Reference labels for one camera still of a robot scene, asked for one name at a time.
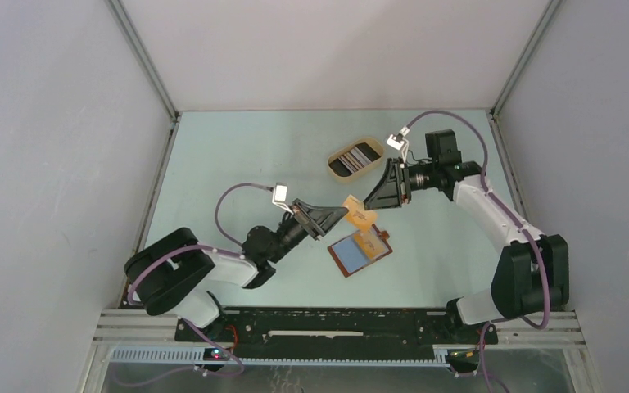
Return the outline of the orange credit card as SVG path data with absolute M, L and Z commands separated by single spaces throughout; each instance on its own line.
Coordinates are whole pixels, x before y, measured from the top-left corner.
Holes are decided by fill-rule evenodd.
M 344 216 L 344 220 L 356 227 L 361 232 L 368 232 L 376 223 L 378 213 L 373 210 L 367 210 L 364 203 L 353 195 L 349 195 L 342 204 L 348 212 Z
M 375 228 L 354 233 L 353 240 L 369 260 L 378 260 L 390 251 L 385 239 Z

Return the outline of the brown leather card holder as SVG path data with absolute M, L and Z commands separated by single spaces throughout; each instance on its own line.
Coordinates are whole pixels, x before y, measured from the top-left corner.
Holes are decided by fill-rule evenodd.
M 360 270 L 365 269 L 370 265 L 378 262 L 379 260 L 384 259 L 393 252 L 393 249 L 389 243 L 390 234 L 388 233 L 388 231 L 380 230 L 376 225 L 374 225 L 373 228 L 375 228 L 375 230 L 385 239 L 386 244 L 389 246 L 390 250 L 385 256 L 378 260 L 369 260 L 363 254 L 361 249 L 355 244 L 353 240 L 354 233 L 340 239 L 338 242 L 335 242 L 328 247 L 328 253 L 330 254 L 334 263 L 339 268 L 340 272 L 345 278 L 348 278 L 351 275 L 358 273 Z

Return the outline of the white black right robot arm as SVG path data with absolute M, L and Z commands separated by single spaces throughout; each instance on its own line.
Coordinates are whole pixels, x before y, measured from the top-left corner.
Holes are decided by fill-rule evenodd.
M 467 341 L 477 324 L 526 318 L 569 301 L 568 244 L 558 235 L 546 235 L 509 208 L 494 192 L 484 169 L 465 161 L 455 132 L 426 133 L 428 157 L 407 162 L 409 130 L 387 139 L 400 155 L 387 160 L 378 184 L 364 199 L 366 210 L 401 207 L 413 192 L 436 189 L 468 213 L 500 254 L 491 285 L 484 291 L 448 302 L 443 323 L 446 336 Z

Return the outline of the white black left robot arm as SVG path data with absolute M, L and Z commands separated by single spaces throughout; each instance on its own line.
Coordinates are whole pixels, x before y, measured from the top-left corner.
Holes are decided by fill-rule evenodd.
M 223 306 L 202 282 L 224 282 L 256 289 L 276 273 L 278 263 L 303 240 L 319 240 L 348 213 L 343 206 L 313 206 L 296 199 L 275 230 L 255 226 L 239 252 L 199 242 L 182 227 L 131 257 L 124 265 L 129 280 L 127 302 L 148 315 L 175 315 L 207 341 L 226 330 Z

